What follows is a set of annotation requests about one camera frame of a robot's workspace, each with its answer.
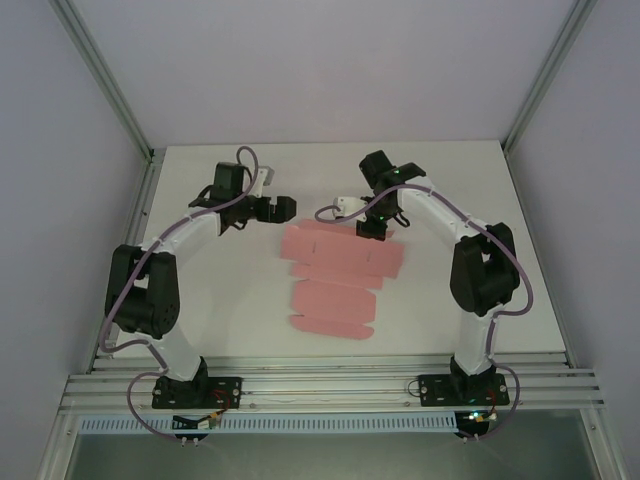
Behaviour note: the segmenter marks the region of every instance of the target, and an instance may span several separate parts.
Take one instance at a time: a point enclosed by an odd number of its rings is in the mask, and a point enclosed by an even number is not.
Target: grey wall
[[[503,138],[573,0],[76,0],[154,147]]]
[[[34,478],[140,172],[44,0],[0,8],[0,477]]]
[[[640,3],[599,2],[512,158],[578,359],[640,476]]]

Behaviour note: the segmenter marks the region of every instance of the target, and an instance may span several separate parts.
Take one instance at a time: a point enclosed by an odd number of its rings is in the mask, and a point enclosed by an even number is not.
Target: black mounting plate
[[[496,373],[492,376],[486,390],[472,394],[463,401],[456,393],[449,374],[418,376],[420,405],[423,407],[491,407],[494,399],[489,391],[495,395],[496,405],[509,405],[509,392],[506,386],[504,375]]]
[[[226,395],[218,394],[216,390],[224,392]],[[207,380],[207,392],[202,402],[194,406],[192,402],[184,404],[179,398],[168,398],[160,393],[154,394],[151,407],[157,410],[183,410],[183,409],[204,409],[204,410],[237,410],[240,408],[242,397],[242,377],[209,377]]]

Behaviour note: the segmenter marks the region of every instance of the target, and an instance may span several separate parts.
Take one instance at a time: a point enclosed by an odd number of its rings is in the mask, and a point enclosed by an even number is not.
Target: white table surface
[[[535,291],[531,312],[500,321],[496,351],[559,352],[564,343],[497,141],[253,145],[261,164],[276,170],[265,195],[289,195],[298,219],[339,195],[370,190],[358,169],[383,149],[395,165],[415,162],[463,210],[488,223],[505,222]],[[145,238],[159,234],[185,212],[213,179],[219,161],[234,161],[236,145],[167,149]],[[250,157],[246,154],[246,163]],[[459,309],[449,291],[452,252],[417,221],[395,228],[406,244],[397,279],[385,279],[377,296],[375,333],[368,340],[325,337],[294,329],[288,320],[294,282],[291,262],[279,258],[282,225],[251,222],[213,239],[179,272],[179,323],[205,356],[448,354],[455,349]],[[521,286],[509,307],[524,305]],[[118,342],[129,338],[120,333]],[[119,357],[149,356],[133,347]]]

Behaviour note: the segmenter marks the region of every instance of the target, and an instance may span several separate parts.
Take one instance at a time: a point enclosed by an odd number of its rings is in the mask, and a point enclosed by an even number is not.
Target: pink cloth piece
[[[287,225],[280,256],[327,270],[396,278],[404,245]]]
[[[337,225],[335,223],[321,223],[309,218],[300,220],[298,227],[308,230],[322,230],[324,232],[342,233],[344,235],[356,235],[356,227],[348,227],[346,225]],[[387,231],[387,238],[393,236],[393,231]]]
[[[296,283],[291,306],[307,317],[341,323],[369,323],[376,318],[376,296],[370,291],[314,280]]]
[[[337,283],[338,285],[374,288],[377,290],[382,288],[382,277],[339,272],[318,266],[305,265],[303,263],[294,263],[291,268],[291,275],[298,278],[318,280],[320,282]]]
[[[303,317],[301,315],[291,315],[291,324],[298,330],[332,337],[353,338],[365,340],[373,335],[373,328],[366,325],[354,323],[331,322],[317,318]]]

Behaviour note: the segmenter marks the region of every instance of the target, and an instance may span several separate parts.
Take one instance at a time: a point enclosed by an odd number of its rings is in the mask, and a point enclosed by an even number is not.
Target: glass panel
[[[220,435],[181,448],[151,435],[81,435],[67,480],[599,478],[578,412],[519,412],[501,434]]]

